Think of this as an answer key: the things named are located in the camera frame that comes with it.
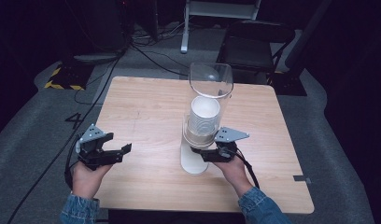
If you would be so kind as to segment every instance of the desk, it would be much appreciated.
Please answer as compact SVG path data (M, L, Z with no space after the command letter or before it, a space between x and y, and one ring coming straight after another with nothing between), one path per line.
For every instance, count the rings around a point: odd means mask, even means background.
M214 164L189 175L180 164L188 80L114 77L96 125L114 133L104 150L132 143L96 194L101 207L163 211L240 212L233 188ZM309 214L314 205L275 91L234 84L221 126L249 133L237 141L263 190L284 213Z
M250 5L187 0L185 5L185 26L184 33L182 34L181 53L188 52L190 15L255 20L260 8L260 3L261 0L257 0L255 4Z

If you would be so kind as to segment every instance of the black cable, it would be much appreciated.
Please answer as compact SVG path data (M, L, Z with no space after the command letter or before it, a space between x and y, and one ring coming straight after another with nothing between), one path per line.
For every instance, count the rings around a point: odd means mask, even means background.
M39 181L43 178L43 176L46 174L46 172L49 170L49 168L51 167L51 165L57 160L57 158L59 158L59 156L62 154L62 152L64 151L64 149L66 148L66 146L68 145L68 143L71 141L71 139L74 137L75 133L77 132L78 128L80 127L80 125L83 123L83 120L85 120L85 118L88 117L88 115L92 112L92 109L95 107L96 103L98 102L98 100L100 99L101 95L103 94L103 91L104 89L106 88L106 85L112 75L112 72L116 66L116 64L118 63L120 58L118 58L113 67L111 68L111 72L109 73L109 77L108 79L106 80L106 84L104 85L103 89L101 90L100 94L98 95L97 99L95 100L94 104L89 108L89 110L86 112L85 116L83 117L83 119L81 120L81 122L79 123L79 125L76 127L76 129L71 133L70 137L65 141L65 144L64 146L59 150L59 152L56 154L56 156L53 158L53 160L51 160L51 162L49 163L49 165L45 168L45 170L43 171L43 173L39 176L39 178L36 180L36 182L33 184L33 186L31 186L31 188L27 191L27 193L24 195L24 197L21 199L21 201L19 202L19 204L16 206L15 210L13 211L12 215L10 216L9 218L9 221L7 222L7 224L11 223L13 218L16 216L16 214L18 213L19 209L21 208L22 204L25 202L25 200L28 198L28 196L31 194L31 192L34 190L34 188L36 187L36 185L39 183Z
M183 64L183 63L179 63L179 62L177 62L176 60L170 58L170 56L168 56L168 55L166 55L166 54L158 53L158 52L151 51L151 50L144 50L143 52L144 52L144 53L154 53L154 54L162 55L162 56L164 56L164 57L170 59L171 61L173 61L173 62L175 62L175 63L177 63L177 64L179 64L179 65L181 65L181 66L183 66L183 67L189 68L187 65L185 65L185 64Z
M187 77L188 75L186 74L182 74L182 73L178 73L178 72L175 72L175 71L171 71L163 66L161 66L160 64L156 63L155 61L153 61L151 58L149 58L149 56L144 53L141 49L139 49L138 47L136 47L135 45L131 44L133 48L135 48L138 52L140 52L141 54L143 54L145 57L147 57L151 62L153 62L154 64L158 65L160 68L166 70L167 72L171 72L171 73L174 73L174 74L177 74L177 75L180 75L180 76L183 76L183 77Z
M110 80L111 76L112 76L112 73L114 71L114 68L115 66L117 65L118 61L119 61L120 58L118 58L114 65L112 66L111 68L111 72L109 73L109 76L106 80L106 83L104 84L104 87L103 89L100 91L100 94L98 95L97 99L95 99L94 103L92 104L92 107L89 109L89 111L86 113L86 115L83 117L82 121L80 122L80 124L83 122L83 120L85 120L86 116L89 115L89 113L92 111L92 109L95 107L95 105L97 104L98 100L100 99L100 97L103 95L103 92L104 92L104 89L106 88L106 85L108 84L108 81ZM67 185L69 186L70 189L72 189L72 174L71 174L71 166L69 166L69 162L71 161L71 156L72 156L72 153L73 153L73 150L74 150L74 146L71 146L70 148L70 151L68 152L68 156L67 156L67 161L66 161L66 164L65 164L65 167L64 167L64 178L71 178L71 179L66 179L65 182L67 183Z
M68 185L70 189L72 189L72 174L71 174L71 167L74 165L72 164L71 166L69 165L69 162L71 161L71 156L74 151L74 147L77 144L77 141L80 139L81 135L78 135L77 138L73 141L71 147L69 148L69 152L67 155L67 160L65 163L65 170L64 170L64 178L65 178L65 183Z
M244 154L243 154L243 152L240 150L240 148L237 147L236 149L237 149L238 152L240 152L240 155L244 158Z
M260 184L258 183L257 177L255 176L254 171L252 170L252 165L249 164L248 161L246 161L246 159L243 157L242 154L236 153L235 156L237 156L238 158L240 158L240 160L243 161L243 163L246 166L249 174L252 177L252 180L254 181L255 187L257 187L259 189L260 188Z
M144 34L142 32L142 30L136 30L137 32L140 32L141 34L139 36L136 36L136 37L133 37L133 43L135 45L137 45L138 47L146 47L146 46L153 46L163 40L168 40L168 39L171 39L171 38L174 38L176 35L179 35L179 32L180 32L180 27L184 25L185 22L181 22L178 26L174 27L173 29L171 30L166 30L166 28L158 28L158 32L159 32L159 29L163 29L162 32L158 33L158 40L155 41L152 39L152 37L148 34ZM147 38L148 39L148 42L147 43L140 43L140 42L136 42L135 40L136 39L142 39L142 38Z
M106 70L104 71L104 73L103 73L102 75L100 75L99 77L95 78L94 80L92 80L91 82L89 82L88 84L86 84L86 86L91 85L93 82L95 82L95 81L97 81L98 79L100 79L101 77L103 77L103 76L106 74L106 72L108 71L108 67L111 66L112 63L113 63L113 62L111 62L111 63L106 67ZM77 92L75 93L75 95L74 95L74 101L77 102L77 103L80 104L80 105L92 105L92 103L83 103L83 102L78 101L78 100L77 100L77 95L78 95L79 92L80 92L80 90L77 90Z

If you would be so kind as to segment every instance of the clear plastic cylinder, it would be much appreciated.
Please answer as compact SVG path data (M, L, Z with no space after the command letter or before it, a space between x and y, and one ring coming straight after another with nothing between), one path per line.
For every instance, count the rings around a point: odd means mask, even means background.
M224 63L192 63L183 134L191 147L214 143L233 90L232 68Z

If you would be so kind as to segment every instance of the sleeve cuff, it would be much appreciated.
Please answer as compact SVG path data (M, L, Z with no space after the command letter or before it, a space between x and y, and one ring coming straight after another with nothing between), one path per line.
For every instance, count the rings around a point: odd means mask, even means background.
M84 199L70 194L63 208L62 215L74 219L95 220L99 209L100 201L98 199Z
M257 188L252 188L247 191L238 201L243 214L248 214L254 210L258 205L265 200L267 196Z

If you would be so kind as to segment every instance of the jean jacket sleeve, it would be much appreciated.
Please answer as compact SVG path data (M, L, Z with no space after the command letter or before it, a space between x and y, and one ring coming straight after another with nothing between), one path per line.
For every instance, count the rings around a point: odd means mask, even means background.
M257 188L246 192L238 203L247 223L290 223L277 204Z
M98 199L90 200L70 194L60 214L62 223L95 223L100 202Z

